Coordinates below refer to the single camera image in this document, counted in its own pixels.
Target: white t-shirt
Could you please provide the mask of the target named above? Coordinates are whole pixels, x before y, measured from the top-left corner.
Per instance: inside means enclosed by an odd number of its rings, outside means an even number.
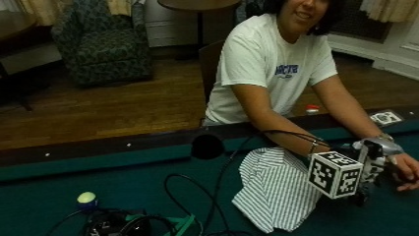
[[[230,89],[238,84],[267,88],[274,111],[287,115],[306,85],[336,74],[326,36],[302,35],[290,44],[280,37],[276,15],[252,17],[224,41],[206,116],[220,124],[247,121]]]

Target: striped cloth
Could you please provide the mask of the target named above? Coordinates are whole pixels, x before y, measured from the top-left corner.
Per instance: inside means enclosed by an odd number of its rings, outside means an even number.
[[[280,147],[259,148],[239,165],[243,188],[232,204],[254,225],[292,232],[315,208],[320,192],[306,183],[307,169]]]

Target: green patterned armchair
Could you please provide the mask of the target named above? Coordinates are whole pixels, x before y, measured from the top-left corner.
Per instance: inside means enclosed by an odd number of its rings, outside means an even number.
[[[74,0],[50,34],[78,87],[151,77],[143,5],[131,17],[110,14],[106,0]]]

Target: pool table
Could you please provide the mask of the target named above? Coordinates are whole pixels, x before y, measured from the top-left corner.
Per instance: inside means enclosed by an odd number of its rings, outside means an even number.
[[[404,121],[384,129],[404,150],[419,158],[419,107],[392,110]],[[332,146],[356,139],[328,115],[295,117],[292,120]],[[197,136],[211,134],[223,143],[223,154],[212,159],[191,156]],[[99,200],[99,207],[143,208],[149,214],[185,217],[170,200],[163,180],[178,173],[197,180],[212,192],[220,166],[248,137],[254,137],[235,155],[220,181],[218,203],[230,229],[263,235],[231,204],[242,188],[238,166],[244,154],[274,144],[250,124],[207,129],[137,135],[44,147],[0,150],[0,235],[41,236],[65,215],[75,211],[75,199],[86,191]],[[322,197],[314,212],[292,235],[419,235],[419,191],[395,192],[395,183],[383,174],[363,207],[345,199]],[[191,182],[173,178],[170,192],[199,221],[210,210],[210,198]],[[85,216],[75,215],[52,235],[78,235]],[[206,233],[223,230],[215,213]],[[290,233],[276,230],[275,235]]]

